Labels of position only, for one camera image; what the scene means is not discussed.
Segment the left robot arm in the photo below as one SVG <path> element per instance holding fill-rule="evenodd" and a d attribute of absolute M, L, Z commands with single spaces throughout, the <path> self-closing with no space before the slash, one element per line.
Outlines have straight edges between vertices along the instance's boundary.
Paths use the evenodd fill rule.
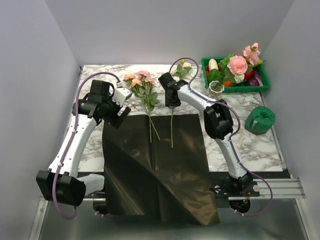
<path fill-rule="evenodd" d="M 101 122 L 120 127 L 131 109 L 126 107 L 119 112 L 131 96 L 132 91 L 125 87 L 93 80 L 89 93 L 74 103 L 70 127 L 59 152 L 48 169 L 36 175 L 37 185 L 47 201 L 78 207 L 91 193 L 101 198 L 110 194 L 111 185 L 102 175 L 78 177 L 79 164 L 91 134 Z"/>

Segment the cream ribbon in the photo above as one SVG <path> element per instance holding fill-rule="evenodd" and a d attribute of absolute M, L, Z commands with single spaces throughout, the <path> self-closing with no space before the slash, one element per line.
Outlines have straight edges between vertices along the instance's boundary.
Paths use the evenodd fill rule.
<path fill-rule="evenodd" d="M 237 146 L 238 149 L 241 148 L 241 145 L 242 145 L 244 136 L 245 136 L 244 131 L 241 129 L 241 130 L 239 131 L 239 133 L 237 134 L 237 139 L 236 139 L 236 141 L 235 141 L 236 146 Z"/>

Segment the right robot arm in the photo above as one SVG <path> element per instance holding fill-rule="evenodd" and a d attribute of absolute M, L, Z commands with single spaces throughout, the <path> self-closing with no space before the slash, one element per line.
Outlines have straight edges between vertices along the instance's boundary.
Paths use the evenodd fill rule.
<path fill-rule="evenodd" d="M 205 96 L 190 87 L 185 80 L 176 81 L 166 72 L 158 79 L 165 91 L 165 105 L 179 107 L 185 102 L 199 111 L 204 119 L 204 128 L 209 137 L 214 139 L 224 156 L 228 167 L 228 188 L 232 195 L 241 196 L 248 191 L 253 182 L 252 175 L 242 163 L 238 147 L 234 141 L 233 110 L 227 103 Z"/>

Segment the large pink rose stem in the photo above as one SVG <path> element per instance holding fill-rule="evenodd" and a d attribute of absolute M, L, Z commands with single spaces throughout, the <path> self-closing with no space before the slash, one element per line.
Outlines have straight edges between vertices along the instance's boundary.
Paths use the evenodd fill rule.
<path fill-rule="evenodd" d="M 142 106 L 148 115 L 150 142 L 152 142 L 153 131 L 158 140 L 160 140 L 161 138 L 151 117 L 151 113 L 156 104 L 160 102 L 158 93 L 154 91 L 154 86 L 156 84 L 155 80 L 147 70 L 140 70 L 137 74 L 127 73 L 123 80 L 129 85 L 129 88 L 133 91 L 134 95 L 140 99 Z"/>

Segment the black wrapping paper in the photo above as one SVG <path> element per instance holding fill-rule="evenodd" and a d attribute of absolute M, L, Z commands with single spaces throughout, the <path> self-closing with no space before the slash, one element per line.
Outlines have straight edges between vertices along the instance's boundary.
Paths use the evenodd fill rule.
<path fill-rule="evenodd" d="M 219 223 L 198 114 L 128 116 L 102 130 L 106 208 L 163 222 Z"/>

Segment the cream rose stem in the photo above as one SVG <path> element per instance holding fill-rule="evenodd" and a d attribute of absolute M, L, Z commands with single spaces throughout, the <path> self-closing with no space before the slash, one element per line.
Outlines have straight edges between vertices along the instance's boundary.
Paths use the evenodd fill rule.
<path fill-rule="evenodd" d="M 184 58 L 181 58 L 179 60 L 179 64 L 176 67 L 176 72 L 174 73 L 175 76 L 179 77 L 179 81 L 177 81 L 177 84 L 182 84 L 181 83 L 181 77 L 185 76 L 190 69 L 192 68 L 191 65 L 187 62 L 185 64 L 186 60 Z M 174 137 L 173 137 L 173 116 L 174 116 L 174 108 L 179 107 L 181 105 L 181 101 L 178 98 L 178 94 L 174 92 L 173 96 L 174 103 L 171 107 L 171 117 L 170 117 L 170 137 L 171 137 L 171 148 L 174 147 Z"/>

